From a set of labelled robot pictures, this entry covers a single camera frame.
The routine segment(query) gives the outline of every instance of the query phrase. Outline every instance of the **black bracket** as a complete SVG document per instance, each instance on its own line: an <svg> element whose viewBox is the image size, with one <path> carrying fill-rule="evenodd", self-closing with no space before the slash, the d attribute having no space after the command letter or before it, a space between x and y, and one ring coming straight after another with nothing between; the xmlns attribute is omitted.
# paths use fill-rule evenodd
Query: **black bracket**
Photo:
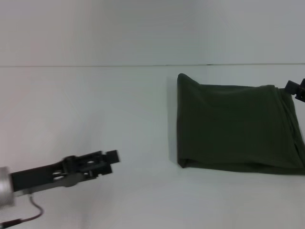
<svg viewBox="0 0 305 229"><path fill-rule="evenodd" d="M70 187L112 173L111 164L119 162L116 150L102 154L98 151L83 156L68 156L62 161L16 173L10 177L16 196L54 187Z"/></svg>
<svg viewBox="0 0 305 229"><path fill-rule="evenodd" d="M292 95L296 94L296 99L305 102L305 79L303 79L300 85L289 80L285 91Z"/></svg>

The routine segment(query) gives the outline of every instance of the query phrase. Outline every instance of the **black clip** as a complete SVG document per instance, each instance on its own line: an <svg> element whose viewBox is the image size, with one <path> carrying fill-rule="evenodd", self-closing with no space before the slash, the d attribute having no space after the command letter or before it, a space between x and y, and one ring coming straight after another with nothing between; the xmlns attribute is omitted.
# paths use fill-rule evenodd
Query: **black clip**
<svg viewBox="0 0 305 229"><path fill-rule="evenodd" d="M289 80L285 87L285 91L292 95L296 94L296 99L305 102L305 79L303 79L301 85Z"/></svg>

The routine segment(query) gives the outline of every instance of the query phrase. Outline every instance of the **silver cylinder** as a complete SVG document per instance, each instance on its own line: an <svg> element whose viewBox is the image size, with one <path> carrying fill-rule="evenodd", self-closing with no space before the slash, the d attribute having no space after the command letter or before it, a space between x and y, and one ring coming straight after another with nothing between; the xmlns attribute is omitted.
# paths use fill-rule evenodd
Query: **silver cylinder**
<svg viewBox="0 0 305 229"><path fill-rule="evenodd" d="M14 205L14 191L9 169L0 167L0 207Z"/></svg>

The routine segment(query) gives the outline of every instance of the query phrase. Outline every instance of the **cloth fold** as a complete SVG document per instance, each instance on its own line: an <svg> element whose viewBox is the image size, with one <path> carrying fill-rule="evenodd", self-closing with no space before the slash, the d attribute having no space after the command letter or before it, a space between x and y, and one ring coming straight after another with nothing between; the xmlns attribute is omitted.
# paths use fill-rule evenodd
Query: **cloth fold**
<svg viewBox="0 0 305 229"><path fill-rule="evenodd" d="M305 175L305 145L290 94L274 85L202 85L178 76L181 167Z"/></svg>

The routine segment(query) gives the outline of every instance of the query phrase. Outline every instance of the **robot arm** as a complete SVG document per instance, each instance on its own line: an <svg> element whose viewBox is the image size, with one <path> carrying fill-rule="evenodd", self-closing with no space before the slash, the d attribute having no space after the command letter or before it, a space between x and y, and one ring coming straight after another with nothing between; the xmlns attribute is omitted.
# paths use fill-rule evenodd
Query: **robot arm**
<svg viewBox="0 0 305 229"><path fill-rule="evenodd" d="M17 196L32 194L54 187L71 187L79 182L96 179L99 175L112 173L111 164L119 161L118 152L113 150L106 152L106 154L98 151L83 156L68 156L53 165L11 174L7 167L1 167L0 207L13 206L14 198ZM42 209L33 202L32 197L30 197L30 201L41 210L42 214ZM25 221L29 220L17 219L0 223L0 229Z"/></svg>

